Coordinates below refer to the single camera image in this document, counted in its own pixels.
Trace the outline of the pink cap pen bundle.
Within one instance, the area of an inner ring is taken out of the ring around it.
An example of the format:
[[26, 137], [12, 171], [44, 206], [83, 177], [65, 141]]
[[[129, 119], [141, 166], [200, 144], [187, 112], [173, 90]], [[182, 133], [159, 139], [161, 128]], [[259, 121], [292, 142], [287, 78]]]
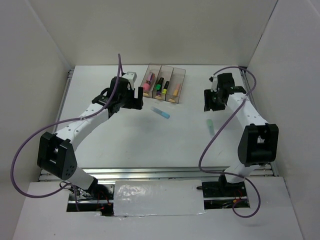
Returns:
[[150, 89], [152, 83], [154, 82], [154, 80], [155, 80], [155, 74], [153, 72], [150, 72], [148, 74], [148, 76], [147, 76], [147, 79], [146, 79], [145, 83], [142, 86], [144, 92], [149, 91], [149, 89]]

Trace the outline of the black green highlighter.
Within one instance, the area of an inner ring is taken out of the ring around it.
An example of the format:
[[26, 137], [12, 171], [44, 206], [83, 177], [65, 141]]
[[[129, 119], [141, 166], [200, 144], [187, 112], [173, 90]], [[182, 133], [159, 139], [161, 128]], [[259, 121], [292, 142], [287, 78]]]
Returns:
[[157, 82], [157, 84], [156, 84], [156, 86], [155, 86], [156, 91], [161, 91], [161, 90], [162, 90], [163, 82], [164, 82], [164, 78], [161, 77], [161, 78], [158, 80], [158, 82]]

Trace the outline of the black purple highlighter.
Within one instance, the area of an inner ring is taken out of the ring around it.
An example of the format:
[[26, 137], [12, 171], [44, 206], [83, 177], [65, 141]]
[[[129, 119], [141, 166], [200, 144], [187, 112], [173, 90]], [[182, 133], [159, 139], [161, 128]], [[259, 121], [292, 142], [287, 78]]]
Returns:
[[156, 96], [155, 96], [157, 99], [161, 99], [162, 98], [162, 93], [160, 90], [157, 90], [156, 91]]

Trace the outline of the clear green highlighter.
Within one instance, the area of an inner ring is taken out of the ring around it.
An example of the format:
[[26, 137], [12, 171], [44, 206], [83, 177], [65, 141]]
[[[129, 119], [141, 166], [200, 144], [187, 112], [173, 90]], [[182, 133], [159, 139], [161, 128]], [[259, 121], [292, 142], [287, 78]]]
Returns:
[[211, 119], [207, 119], [206, 120], [206, 125], [207, 125], [207, 128], [208, 128], [210, 136], [213, 137], [215, 135], [213, 121]]

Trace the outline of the black yellow highlighter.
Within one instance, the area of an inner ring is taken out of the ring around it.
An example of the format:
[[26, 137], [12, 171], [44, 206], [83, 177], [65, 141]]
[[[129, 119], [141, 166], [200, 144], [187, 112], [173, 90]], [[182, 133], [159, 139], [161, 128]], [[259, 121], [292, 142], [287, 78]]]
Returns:
[[167, 91], [168, 91], [168, 88], [169, 88], [169, 84], [170, 84], [169, 81], [166, 81], [166, 82], [165, 82], [164, 87], [163, 87], [163, 89], [162, 89], [162, 94], [164, 94], [164, 95], [167, 94]]

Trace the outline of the clear orange highlighter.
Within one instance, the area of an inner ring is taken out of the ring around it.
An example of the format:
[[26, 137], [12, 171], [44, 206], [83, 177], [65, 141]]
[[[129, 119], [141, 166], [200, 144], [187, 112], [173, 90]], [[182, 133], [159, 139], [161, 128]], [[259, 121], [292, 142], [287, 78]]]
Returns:
[[180, 86], [181, 86], [180, 83], [178, 83], [178, 84], [175, 86], [174, 91], [173, 91], [173, 94], [172, 94], [174, 97], [177, 97], [177, 96], [178, 96], [178, 93], [179, 93], [179, 90], [180, 90]]

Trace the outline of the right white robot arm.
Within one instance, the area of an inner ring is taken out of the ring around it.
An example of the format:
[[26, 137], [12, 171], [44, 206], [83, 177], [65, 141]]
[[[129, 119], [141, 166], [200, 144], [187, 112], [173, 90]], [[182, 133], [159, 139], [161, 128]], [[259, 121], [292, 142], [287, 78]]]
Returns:
[[243, 128], [237, 147], [238, 160], [228, 167], [218, 184], [223, 196], [230, 196], [236, 185], [244, 181], [259, 166], [276, 159], [279, 128], [270, 124], [255, 109], [247, 92], [236, 86], [231, 73], [211, 77], [212, 87], [204, 91], [204, 111], [223, 111], [229, 108]]

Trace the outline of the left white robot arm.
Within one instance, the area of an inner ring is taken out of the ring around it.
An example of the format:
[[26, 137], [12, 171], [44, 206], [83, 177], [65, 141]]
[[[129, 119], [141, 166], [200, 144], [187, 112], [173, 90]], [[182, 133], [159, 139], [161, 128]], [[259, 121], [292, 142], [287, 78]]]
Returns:
[[135, 97], [136, 79], [134, 72], [114, 77], [110, 86], [92, 100], [79, 120], [55, 133], [45, 132], [39, 141], [37, 165], [80, 188], [81, 194], [88, 200], [97, 198], [99, 194], [110, 198], [109, 189], [78, 166], [75, 151], [95, 128], [111, 118], [120, 108], [142, 109], [143, 88], [138, 88], [138, 96]]

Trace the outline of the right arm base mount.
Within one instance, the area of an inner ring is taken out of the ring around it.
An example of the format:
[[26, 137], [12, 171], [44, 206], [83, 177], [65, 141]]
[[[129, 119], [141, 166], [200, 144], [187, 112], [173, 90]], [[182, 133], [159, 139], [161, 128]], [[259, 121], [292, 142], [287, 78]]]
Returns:
[[228, 183], [224, 175], [218, 181], [206, 181], [197, 186], [196, 189], [203, 194], [205, 210], [248, 208], [247, 191], [243, 181]]

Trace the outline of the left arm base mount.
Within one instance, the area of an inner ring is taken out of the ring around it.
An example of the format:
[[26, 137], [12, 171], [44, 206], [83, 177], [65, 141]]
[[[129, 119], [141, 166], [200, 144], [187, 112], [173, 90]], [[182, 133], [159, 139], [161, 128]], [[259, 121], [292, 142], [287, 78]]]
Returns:
[[69, 186], [66, 212], [85, 213], [97, 212], [102, 216], [112, 217], [114, 215], [114, 184], [100, 187], [95, 193], [88, 193], [77, 186]]

